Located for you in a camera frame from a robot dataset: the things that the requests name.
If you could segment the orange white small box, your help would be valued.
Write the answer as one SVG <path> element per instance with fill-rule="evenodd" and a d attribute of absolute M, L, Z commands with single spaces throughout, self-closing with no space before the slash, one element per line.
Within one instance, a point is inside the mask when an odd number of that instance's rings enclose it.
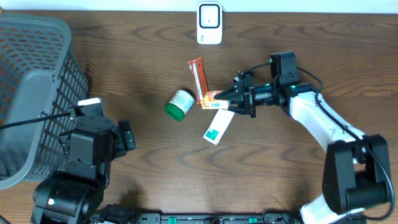
<path fill-rule="evenodd" d="M 230 106 L 228 100 L 216 100 L 215 95 L 221 93 L 221 91 L 207 91 L 202 99 L 198 100 L 198 104 L 203 110 L 227 110 Z"/>

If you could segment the white green carton box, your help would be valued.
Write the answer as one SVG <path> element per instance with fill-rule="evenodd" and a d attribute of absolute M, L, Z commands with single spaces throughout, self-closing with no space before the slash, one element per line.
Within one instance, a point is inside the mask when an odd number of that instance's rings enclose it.
<path fill-rule="evenodd" d="M 229 110 L 218 110 L 209 128 L 205 131 L 203 139 L 218 145 L 234 115 L 235 113 Z"/>

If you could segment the orange snack bar wrapper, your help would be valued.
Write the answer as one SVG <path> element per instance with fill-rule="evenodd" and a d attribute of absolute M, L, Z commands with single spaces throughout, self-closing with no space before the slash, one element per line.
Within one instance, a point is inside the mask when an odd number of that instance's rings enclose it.
<path fill-rule="evenodd" d="M 200 56 L 188 61 L 188 66 L 195 81 L 198 104 L 200 104 L 208 91 L 208 84 L 203 68 L 203 57 Z"/>

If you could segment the green lid white jar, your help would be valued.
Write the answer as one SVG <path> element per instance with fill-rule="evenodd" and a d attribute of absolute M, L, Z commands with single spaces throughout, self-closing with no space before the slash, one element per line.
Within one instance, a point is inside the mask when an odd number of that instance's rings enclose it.
<path fill-rule="evenodd" d="M 185 90 L 178 90 L 165 107 L 165 112 L 174 120 L 182 121 L 195 102 Z"/>

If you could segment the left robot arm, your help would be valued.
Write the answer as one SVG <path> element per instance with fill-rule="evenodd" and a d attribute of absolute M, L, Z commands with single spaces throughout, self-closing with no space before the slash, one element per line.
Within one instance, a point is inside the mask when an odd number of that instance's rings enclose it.
<path fill-rule="evenodd" d="M 69 111 L 75 127 L 58 137 L 63 154 L 34 191 L 32 223 L 93 223 L 112 161 L 136 146 L 130 122 L 115 124 L 100 101 L 82 100 Z"/>

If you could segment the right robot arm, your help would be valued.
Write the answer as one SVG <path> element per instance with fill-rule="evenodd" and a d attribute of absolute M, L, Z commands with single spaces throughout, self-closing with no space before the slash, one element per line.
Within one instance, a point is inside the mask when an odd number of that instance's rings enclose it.
<path fill-rule="evenodd" d="M 251 72 L 241 72 L 215 99 L 230 101 L 230 111 L 251 117 L 257 106 L 279 106 L 325 150 L 322 194 L 300 209 L 302 223 L 369 220 L 363 210 L 389 203 L 389 211 L 380 217 L 385 220 L 396 201 L 386 140 L 347 123 L 323 100 L 320 87 L 301 82 L 302 71 L 275 74 L 274 82 L 259 86 Z"/>

